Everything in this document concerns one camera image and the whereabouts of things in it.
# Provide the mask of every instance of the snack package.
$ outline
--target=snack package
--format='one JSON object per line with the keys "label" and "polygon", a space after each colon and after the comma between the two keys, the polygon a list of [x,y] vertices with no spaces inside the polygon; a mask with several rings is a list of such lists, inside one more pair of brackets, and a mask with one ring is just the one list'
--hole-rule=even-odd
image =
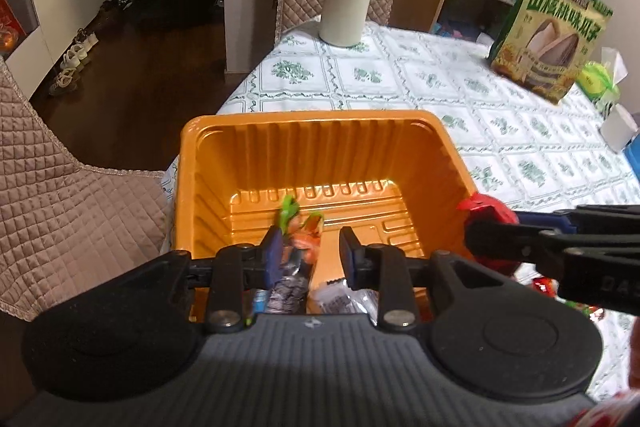
{"label": "snack package", "polygon": [[340,279],[310,291],[306,309],[315,314],[367,313],[375,325],[378,320],[378,292],[352,290],[345,279]]}
{"label": "snack package", "polygon": [[491,67],[558,103],[612,14],[599,0],[518,0],[491,48]]}
{"label": "snack package", "polygon": [[303,219],[295,198],[285,196],[278,214],[284,235],[280,264],[283,277],[269,295],[266,313],[295,314],[304,309],[309,279],[320,253],[323,223],[320,212],[312,212]]}
{"label": "snack package", "polygon": [[613,48],[602,49],[601,62],[587,62],[578,75],[577,82],[596,109],[607,118],[620,100],[620,88],[617,84],[627,76],[628,71],[622,55]]}

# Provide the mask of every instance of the orange plastic tray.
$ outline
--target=orange plastic tray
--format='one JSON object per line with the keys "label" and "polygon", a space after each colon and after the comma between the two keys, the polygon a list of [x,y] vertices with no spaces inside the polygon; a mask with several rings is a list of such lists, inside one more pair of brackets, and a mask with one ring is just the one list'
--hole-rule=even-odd
{"label": "orange plastic tray", "polygon": [[176,247],[194,258],[260,243],[285,194],[324,214],[311,286],[342,277],[338,232],[411,257],[470,257],[466,213],[476,191],[440,120],[426,111],[305,111],[201,116],[182,131]]}

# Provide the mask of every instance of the plastic bag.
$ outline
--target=plastic bag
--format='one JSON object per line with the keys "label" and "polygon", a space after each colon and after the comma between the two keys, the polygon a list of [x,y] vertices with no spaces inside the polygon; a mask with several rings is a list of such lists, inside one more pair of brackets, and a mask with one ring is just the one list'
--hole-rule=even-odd
{"label": "plastic bag", "polygon": [[352,290],[345,279],[309,292],[309,299],[323,314],[366,313],[374,325],[378,318],[378,292]]}

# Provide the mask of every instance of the dining table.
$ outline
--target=dining table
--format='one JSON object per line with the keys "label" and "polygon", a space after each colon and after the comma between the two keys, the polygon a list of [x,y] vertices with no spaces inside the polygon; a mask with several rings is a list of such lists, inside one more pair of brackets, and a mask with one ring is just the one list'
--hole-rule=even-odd
{"label": "dining table", "polygon": [[[513,210],[640,204],[638,179],[602,139],[603,119],[578,86],[553,105],[494,73],[485,45],[367,22],[358,44],[339,48],[318,26],[284,34],[218,114],[421,109],[440,119],[478,191]],[[162,180],[171,202],[177,170],[178,158]],[[531,265],[515,275],[523,284],[536,276]],[[588,389],[595,400],[628,387],[633,320],[606,310],[596,322],[604,350]]]}

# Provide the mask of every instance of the metal screw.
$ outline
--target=metal screw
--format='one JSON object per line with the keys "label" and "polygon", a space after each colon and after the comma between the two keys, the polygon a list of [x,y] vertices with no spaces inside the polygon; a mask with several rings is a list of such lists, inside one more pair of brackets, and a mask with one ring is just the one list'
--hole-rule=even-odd
{"label": "metal screw", "polygon": [[569,255],[583,255],[584,252],[580,248],[569,247],[564,249],[564,253],[568,253]]}
{"label": "metal screw", "polygon": [[216,310],[209,315],[209,322],[221,328],[230,328],[240,322],[240,315],[231,310]]}
{"label": "metal screw", "polygon": [[405,328],[415,322],[415,315],[407,310],[391,310],[382,317],[387,324]]}

